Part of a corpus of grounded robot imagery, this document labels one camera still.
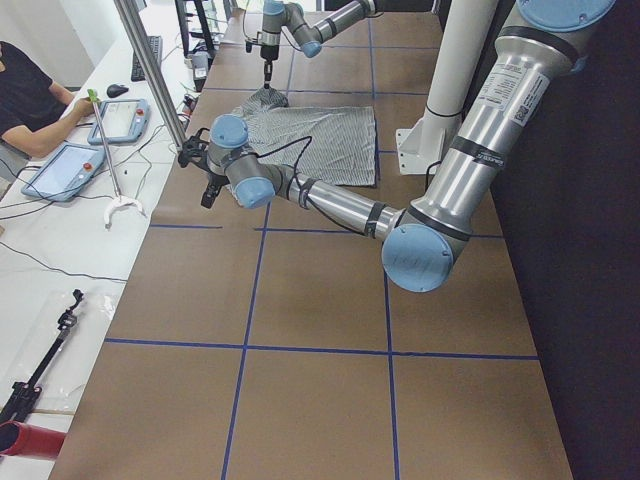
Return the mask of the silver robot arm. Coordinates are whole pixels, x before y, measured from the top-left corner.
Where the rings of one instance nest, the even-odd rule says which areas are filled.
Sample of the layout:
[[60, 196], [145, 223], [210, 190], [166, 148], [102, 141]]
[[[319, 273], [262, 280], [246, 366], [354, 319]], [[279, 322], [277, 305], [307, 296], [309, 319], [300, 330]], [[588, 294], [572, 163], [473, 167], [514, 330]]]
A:
[[201, 203], [223, 188], [249, 209], [283, 197], [357, 234], [380, 239], [387, 276], [412, 292], [439, 288], [472, 235], [470, 220], [534, 114], [551, 81], [577, 71], [610, 1], [518, 1], [499, 30], [497, 58], [473, 104], [464, 103], [492, 23], [492, 1], [455, 1], [445, 24], [421, 120], [401, 134], [416, 155], [433, 151], [425, 193], [401, 210], [303, 175], [296, 164], [260, 161], [247, 123], [217, 117], [199, 167], [208, 175]]
[[307, 58], [318, 55], [322, 45], [336, 37], [357, 22], [373, 18], [384, 12], [384, 1], [358, 0], [334, 11], [327, 17], [310, 25], [305, 20], [303, 8], [297, 3], [265, 1], [262, 8], [261, 29], [254, 37], [245, 36], [246, 51], [250, 53], [254, 45], [260, 47], [260, 57], [264, 60], [265, 89], [271, 87], [273, 62], [279, 58], [281, 34], [287, 30]]

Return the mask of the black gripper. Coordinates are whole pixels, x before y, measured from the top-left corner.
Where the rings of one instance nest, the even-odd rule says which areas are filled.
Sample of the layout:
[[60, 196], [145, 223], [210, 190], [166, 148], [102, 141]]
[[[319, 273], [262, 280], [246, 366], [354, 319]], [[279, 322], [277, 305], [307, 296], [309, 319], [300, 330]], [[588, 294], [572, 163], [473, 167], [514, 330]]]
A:
[[260, 48], [260, 56], [265, 61], [263, 68], [264, 82], [263, 87], [265, 89], [271, 88], [271, 80], [273, 73], [273, 63], [279, 58], [279, 46], [278, 45], [262, 45]]
[[229, 184], [227, 176], [218, 175], [213, 172], [208, 172], [208, 184], [201, 197], [201, 206], [204, 208], [211, 208], [219, 196], [222, 188]]

